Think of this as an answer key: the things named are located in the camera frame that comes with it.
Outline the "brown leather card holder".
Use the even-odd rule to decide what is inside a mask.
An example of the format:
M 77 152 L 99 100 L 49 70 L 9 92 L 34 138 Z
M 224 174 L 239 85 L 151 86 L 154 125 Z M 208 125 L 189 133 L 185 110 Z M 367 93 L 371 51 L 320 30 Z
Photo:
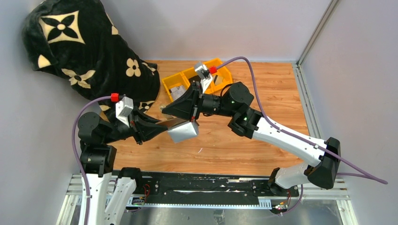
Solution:
M 167 133 L 174 143 L 179 143 L 199 135 L 199 124 L 196 121 L 191 122 L 181 118 L 172 118 L 156 122 L 156 124 L 168 128 Z

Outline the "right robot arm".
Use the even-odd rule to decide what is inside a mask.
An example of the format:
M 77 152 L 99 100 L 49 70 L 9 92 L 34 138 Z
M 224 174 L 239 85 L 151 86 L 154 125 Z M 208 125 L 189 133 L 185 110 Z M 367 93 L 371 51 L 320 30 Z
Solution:
M 311 183 L 319 188 L 334 187 L 340 160 L 340 141 L 310 137 L 264 116 L 251 108 L 254 96 L 241 82 L 228 85 L 220 96 L 204 94 L 200 85 L 193 83 L 177 100 L 162 109 L 163 114 L 194 121 L 200 114 L 230 118 L 228 124 L 233 133 L 275 145 L 288 151 L 303 163 L 287 168 L 275 168 L 267 183 L 267 190 L 275 195 L 301 184 Z

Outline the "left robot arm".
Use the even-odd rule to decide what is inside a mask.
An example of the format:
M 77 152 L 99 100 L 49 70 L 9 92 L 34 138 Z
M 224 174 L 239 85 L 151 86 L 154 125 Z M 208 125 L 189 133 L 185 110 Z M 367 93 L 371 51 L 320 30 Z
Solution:
M 138 191 L 148 196 L 150 186 L 143 181 L 139 168 L 124 167 L 115 180 L 111 200 L 107 201 L 108 185 L 112 179 L 117 149 L 111 143 L 133 137 L 143 144 L 167 131 L 160 120 L 133 110 L 127 117 L 127 124 L 111 124 L 97 113 L 87 112 L 75 123 L 80 138 L 79 158 L 82 175 L 83 202 L 80 211 L 81 225 L 117 225 L 131 195 Z

